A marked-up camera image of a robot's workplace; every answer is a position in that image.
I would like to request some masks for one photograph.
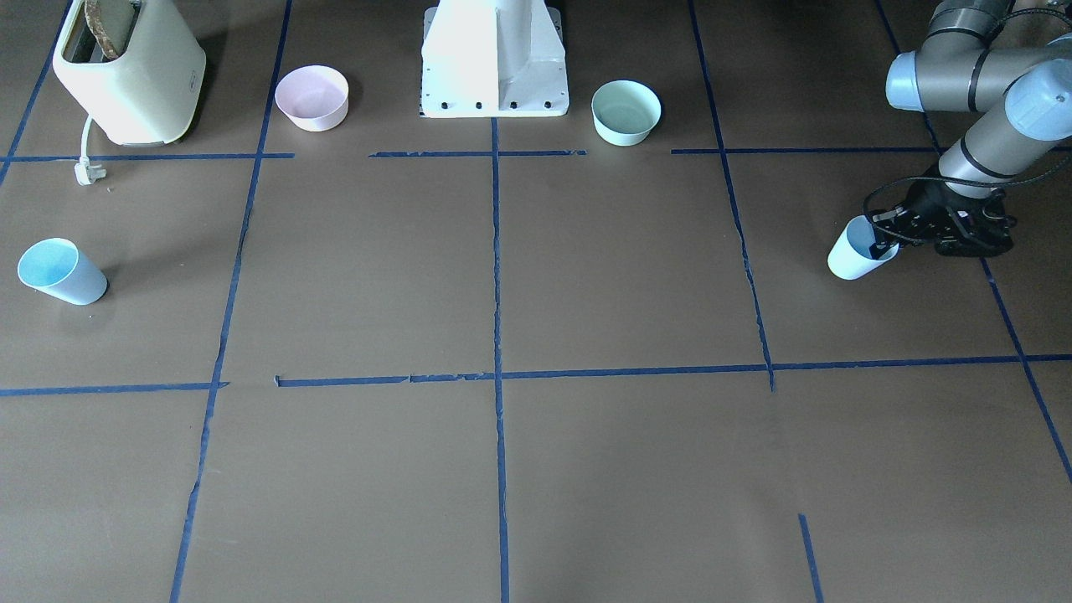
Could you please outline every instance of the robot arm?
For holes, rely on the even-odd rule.
[[[989,40],[1008,20],[1010,4],[946,0],[923,47],[891,67],[887,95],[893,106],[985,114],[922,176],[891,182],[865,200],[864,215],[874,231],[874,239],[863,246],[868,261],[892,258],[902,245],[934,244],[943,255],[977,258],[1012,248],[1009,230],[1015,219],[1004,214],[1004,188],[1041,179],[1016,180],[1072,135],[1072,34],[1043,48],[991,50]],[[912,185],[895,207],[868,207],[877,193],[908,181]],[[860,245],[853,247],[859,252]],[[835,264],[832,252],[836,275],[862,276],[839,273]]]

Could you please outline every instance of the gray surface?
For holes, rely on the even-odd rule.
[[[63,3],[23,4],[4,149]],[[825,267],[861,197],[936,157],[885,105],[876,9],[908,50],[933,2],[696,2],[725,156],[689,3],[568,3],[570,113],[497,128],[417,117],[430,4],[295,2],[279,75],[352,86],[313,134],[265,121],[286,4],[180,1],[218,68],[197,128],[91,152],[245,155],[90,188],[41,161],[84,120],[47,73],[0,166],[0,599],[1072,599],[1070,176],[1011,191],[986,264]],[[616,77],[664,103],[637,147],[592,129]],[[100,302],[17,281],[57,235]]]

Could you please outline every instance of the white cup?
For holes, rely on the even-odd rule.
[[[628,147],[647,137],[662,117],[662,105],[651,88],[630,79],[608,82],[592,97],[596,132],[612,145]]]
[[[329,67],[306,65],[279,80],[276,106],[302,130],[330,130],[346,117],[349,84]]]
[[[26,250],[18,280],[75,306],[92,304],[108,289],[108,279],[65,238],[48,238]]]
[[[872,260],[870,246],[875,245],[875,230],[866,216],[857,216],[849,220],[837,237],[837,242],[827,256],[830,271],[845,280],[855,280],[875,268],[885,264],[897,254],[900,246],[893,244],[878,260]]]

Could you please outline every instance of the vertical blue tape line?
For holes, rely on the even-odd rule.
[[[182,589],[182,576],[185,573],[187,556],[190,553],[190,540],[193,534],[194,515],[197,512],[197,498],[200,495],[202,479],[205,475],[205,458],[208,455],[209,425],[212,415],[215,413],[215,399],[220,391],[221,378],[223,374],[223,359],[227,353],[227,338],[230,334],[230,317],[235,311],[235,298],[238,295],[238,279],[242,271],[242,247],[245,245],[245,235],[250,227],[250,216],[253,212],[253,200],[256,196],[257,181],[260,177],[260,162],[264,159],[265,142],[268,138],[268,122],[271,118],[272,92],[276,83],[279,80],[279,71],[283,62],[283,47],[286,44],[286,31],[291,21],[291,9],[294,0],[287,0],[286,9],[283,12],[283,25],[279,34],[279,45],[276,49],[276,64],[272,69],[271,85],[268,90],[268,100],[265,102],[264,119],[260,122],[260,139],[257,143],[257,157],[253,160],[253,175],[250,177],[250,190],[245,197],[245,214],[242,216],[242,227],[238,235],[238,249],[235,252],[235,265],[230,274],[230,289],[227,293],[227,305],[223,314],[223,325],[220,328],[220,352],[217,355],[215,366],[212,369],[212,382],[208,393],[208,401],[205,406],[205,422],[202,425],[200,453],[197,458],[197,479],[194,487],[190,490],[190,500],[187,503],[187,519],[182,526],[182,541],[179,544],[179,556],[175,563],[175,578],[172,580],[170,603],[178,603]]]
[[[1027,376],[1027,382],[1031,386],[1031,393],[1034,394],[1034,402],[1039,405],[1039,411],[1042,413],[1043,421],[1046,422],[1046,428],[1049,429],[1049,438],[1054,441],[1054,446],[1057,448],[1057,456],[1061,459],[1061,465],[1064,467],[1064,475],[1068,477],[1069,483],[1072,483],[1072,465],[1069,464],[1069,455],[1064,451],[1064,444],[1061,443],[1061,437],[1057,433],[1057,427],[1054,425],[1054,420],[1049,416],[1049,408],[1046,407],[1046,401],[1042,397],[1042,391],[1039,389],[1039,384],[1034,381],[1034,373],[1031,372],[1031,364],[1027,359],[1027,355],[1024,353],[1024,347],[1019,343],[1019,337],[1016,335],[1016,329],[1012,326],[1012,319],[1009,317],[1009,311],[1006,308],[1004,300],[1001,298],[1001,292],[998,290],[998,283],[994,280],[994,274],[991,273],[991,265],[986,263],[985,259],[980,258],[979,262],[983,265],[983,273],[986,275],[986,281],[991,283],[991,291],[994,292],[994,299],[998,304],[998,309],[1001,310],[1001,318],[1004,320],[1006,328],[1009,330],[1009,337],[1012,338],[1012,344],[1016,349],[1016,355],[1019,357],[1019,364],[1024,367],[1024,374]]]
[[[503,603],[510,603],[510,550],[506,530],[506,433],[503,429],[503,314],[502,281],[500,280],[498,245],[498,119],[491,119],[491,203],[492,249],[495,253],[495,432],[497,433],[496,465],[498,468],[498,571]]]
[[[890,45],[893,46],[893,54],[900,55],[900,44],[897,44],[897,36],[893,33],[893,26],[890,25],[890,18],[885,15],[885,9],[882,8],[882,0],[875,0],[875,9],[878,11],[879,18],[882,19],[882,26],[885,27],[885,34],[890,36]],[[927,133],[930,134],[930,144],[934,145],[935,149],[941,147],[938,144],[938,134],[935,133],[934,123],[930,122],[930,116],[923,112],[923,124],[927,129]]]
[[[56,28],[56,35],[53,36],[53,44],[48,47],[48,57],[45,58],[45,64],[41,65],[41,73],[38,74],[38,82],[33,85],[33,91],[30,92],[30,100],[26,103],[26,109],[23,111],[23,118],[18,121],[18,129],[15,130],[15,137],[11,141],[11,147],[8,148],[8,157],[4,158],[3,165],[0,165],[0,186],[3,185],[4,179],[8,178],[8,168],[11,166],[11,158],[14,157],[15,151],[18,149],[18,144],[23,141],[23,133],[26,132],[26,124],[30,120],[30,112],[33,111],[33,105],[38,102],[38,95],[41,93],[41,87],[45,85],[45,77],[48,75],[48,68],[53,64],[53,53],[56,52],[56,45],[59,43],[60,33],[63,32],[63,24],[66,21],[68,11],[71,10],[72,0],[68,0],[66,5],[63,8],[63,16],[60,18],[60,25]]]
[[[703,71],[703,84],[708,90],[708,104],[711,107],[711,121],[715,127],[715,141],[718,144],[718,155],[723,161],[723,175],[726,177],[726,190],[730,197],[730,209],[733,212],[733,225],[736,226],[738,236],[741,237],[741,259],[744,262],[744,274],[748,278],[748,286],[751,289],[751,303],[756,307],[756,326],[759,329],[759,342],[763,348],[763,362],[766,363],[766,374],[771,383],[771,391],[776,386],[774,382],[774,364],[771,362],[771,349],[766,342],[766,328],[763,326],[763,314],[759,309],[759,295],[756,293],[756,279],[751,273],[751,262],[748,260],[748,245],[744,239],[744,226],[741,225],[741,212],[738,209],[736,193],[733,191],[733,178],[730,176],[729,156],[726,153],[726,144],[723,141],[723,128],[718,121],[718,108],[715,105],[714,88],[711,85],[711,71],[708,68],[708,56],[703,49],[703,40],[700,36],[700,20],[696,16],[696,2],[688,0],[688,13],[693,17],[693,35],[696,38],[696,52],[700,57],[700,68]]]
[[[803,513],[796,515],[801,523],[801,536],[804,539],[804,554],[807,555],[807,569],[812,573],[812,589],[815,590],[815,603],[822,603],[822,584],[819,582],[819,565],[815,562],[815,549],[812,548],[812,530],[807,527],[807,517]]]

